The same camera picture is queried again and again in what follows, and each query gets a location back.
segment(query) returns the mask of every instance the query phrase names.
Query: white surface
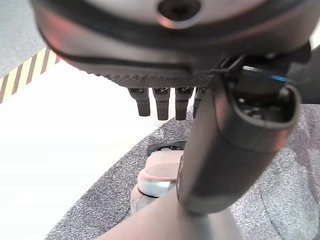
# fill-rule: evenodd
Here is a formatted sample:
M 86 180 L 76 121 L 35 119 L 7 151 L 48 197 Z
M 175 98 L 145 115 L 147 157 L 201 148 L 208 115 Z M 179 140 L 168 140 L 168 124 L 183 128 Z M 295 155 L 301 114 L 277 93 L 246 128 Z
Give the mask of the white surface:
M 163 124 L 154 99 L 151 111 L 139 117 L 126 88 L 65 62 L 0 104 L 1 239 L 43 240 L 105 171 Z

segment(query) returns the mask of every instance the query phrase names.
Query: hazard tape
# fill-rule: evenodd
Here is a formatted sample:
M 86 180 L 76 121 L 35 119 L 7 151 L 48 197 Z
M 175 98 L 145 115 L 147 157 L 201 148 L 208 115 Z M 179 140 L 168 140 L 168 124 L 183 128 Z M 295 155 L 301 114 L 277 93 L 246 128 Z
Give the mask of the hazard tape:
M 60 58 L 49 47 L 46 47 L 0 78 L 0 104 L 59 61 Z

